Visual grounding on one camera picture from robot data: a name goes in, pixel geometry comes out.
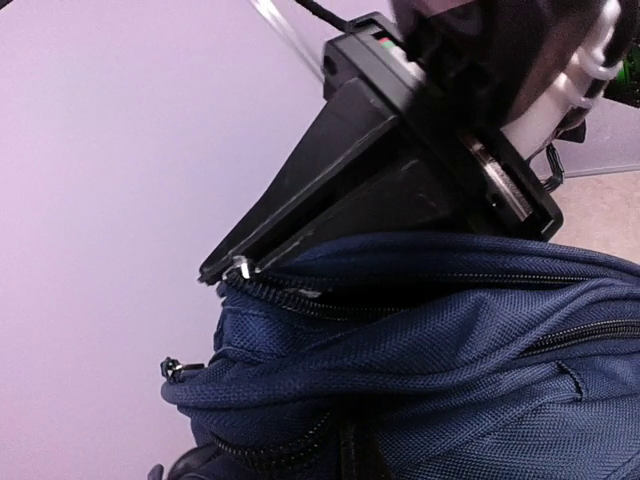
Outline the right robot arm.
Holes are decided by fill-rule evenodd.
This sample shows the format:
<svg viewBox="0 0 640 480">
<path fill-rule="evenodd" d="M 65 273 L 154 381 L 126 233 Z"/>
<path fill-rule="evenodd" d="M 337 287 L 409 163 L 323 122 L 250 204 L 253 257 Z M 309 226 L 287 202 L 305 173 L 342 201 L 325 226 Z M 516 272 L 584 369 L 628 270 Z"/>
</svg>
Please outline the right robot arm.
<svg viewBox="0 0 640 480">
<path fill-rule="evenodd" d="M 451 229 L 547 240 L 563 215 L 530 163 L 586 116 L 639 27 L 635 1 L 395 1 L 343 19 L 324 107 L 264 194 L 204 260 L 202 283 L 334 239 Z"/>
</svg>

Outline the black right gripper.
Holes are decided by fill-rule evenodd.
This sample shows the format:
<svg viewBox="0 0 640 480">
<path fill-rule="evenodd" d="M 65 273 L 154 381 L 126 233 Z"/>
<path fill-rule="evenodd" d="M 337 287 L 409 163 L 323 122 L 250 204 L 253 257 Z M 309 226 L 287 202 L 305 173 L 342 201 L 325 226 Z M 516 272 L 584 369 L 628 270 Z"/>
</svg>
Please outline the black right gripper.
<svg viewBox="0 0 640 480">
<path fill-rule="evenodd" d="M 459 119 L 379 13 L 324 46 L 327 103 L 266 191 L 209 254 L 198 281 L 236 256 L 282 265 L 324 242 L 395 231 L 547 241 L 563 223 L 541 181 L 495 127 Z"/>
</svg>

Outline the navy blue student backpack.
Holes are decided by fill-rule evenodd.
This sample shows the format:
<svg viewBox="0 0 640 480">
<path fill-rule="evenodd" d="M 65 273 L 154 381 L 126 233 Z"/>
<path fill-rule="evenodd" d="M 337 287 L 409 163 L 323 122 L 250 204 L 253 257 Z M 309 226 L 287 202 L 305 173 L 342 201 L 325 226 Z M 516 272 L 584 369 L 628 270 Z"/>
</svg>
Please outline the navy blue student backpack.
<svg viewBox="0 0 640 480">
<path fill-rule="evenodd" d="M 639 268 L 462 234 L 204 267 L 205 364 L 167 359 L 195 447 L 153 479 L 635 479 Z"/>
</svg>

